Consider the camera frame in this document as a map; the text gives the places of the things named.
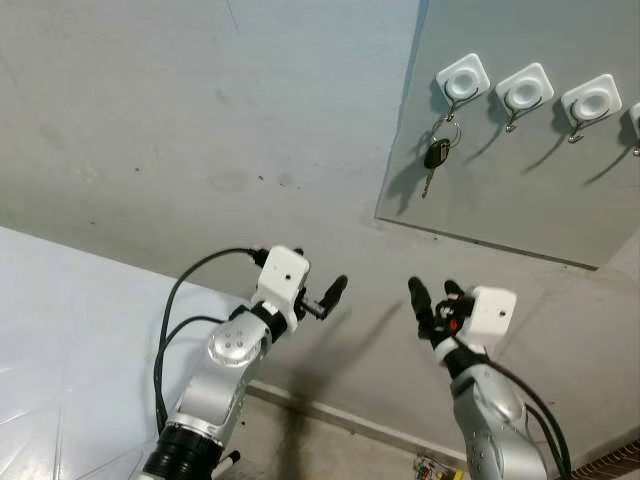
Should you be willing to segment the small colourful floor item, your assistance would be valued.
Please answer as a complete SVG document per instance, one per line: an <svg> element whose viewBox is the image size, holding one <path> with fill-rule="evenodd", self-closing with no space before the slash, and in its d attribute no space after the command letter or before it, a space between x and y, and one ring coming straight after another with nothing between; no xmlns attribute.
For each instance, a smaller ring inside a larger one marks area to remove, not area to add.
<svg viewBox="0 0 640 480"><path fill-rule="evenodd" d="M426 456L416 458L413 471L415 480L451 480L453 476L451 467Z"/></svg>

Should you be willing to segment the white stick with black tip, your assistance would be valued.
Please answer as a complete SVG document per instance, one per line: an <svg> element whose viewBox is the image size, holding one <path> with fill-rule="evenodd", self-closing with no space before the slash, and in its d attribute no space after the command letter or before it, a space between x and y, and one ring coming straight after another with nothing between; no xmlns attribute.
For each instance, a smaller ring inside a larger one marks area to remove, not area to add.
<svg viewBox="0 0 640 480"><path fill-rule="evenodd" d="M230 452L227 457L224 457L223 460L220 460L216 463L215 467L212 468L210 479L218 479L219 476L225 474L230 467L236 465L239 461L241 461L241 453L238 451Z"/></svg>

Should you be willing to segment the white plastic sheet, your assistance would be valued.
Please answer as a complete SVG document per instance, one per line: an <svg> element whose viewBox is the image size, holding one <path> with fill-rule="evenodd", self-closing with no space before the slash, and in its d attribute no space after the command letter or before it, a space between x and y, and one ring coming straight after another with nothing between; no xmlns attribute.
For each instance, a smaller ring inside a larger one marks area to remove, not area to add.
<svg viewBox="0 0 640 480"><path fill-rule="evenodd" d="M0 480L136 480L170 276L0 227Z"/></svg>

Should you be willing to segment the grey wall board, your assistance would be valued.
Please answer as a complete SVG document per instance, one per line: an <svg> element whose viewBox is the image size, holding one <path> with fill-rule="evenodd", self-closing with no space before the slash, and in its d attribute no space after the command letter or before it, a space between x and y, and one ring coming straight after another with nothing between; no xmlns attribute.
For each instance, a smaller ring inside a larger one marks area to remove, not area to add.
<svg viewBox="0 0 640 480"><path fill-rule="evenodd" d="M461 105L460 143L428 174L422 154L449 106L435 74L476 52L492 79ZM504 133L495 87L534 61L556 97ZM612 74L622 113L568 143L561 96ZM628 109L640 102L640 0L422 0L396 138L375 214L381 220L581 268L599 268L639 228L639 157Z"/></svg>

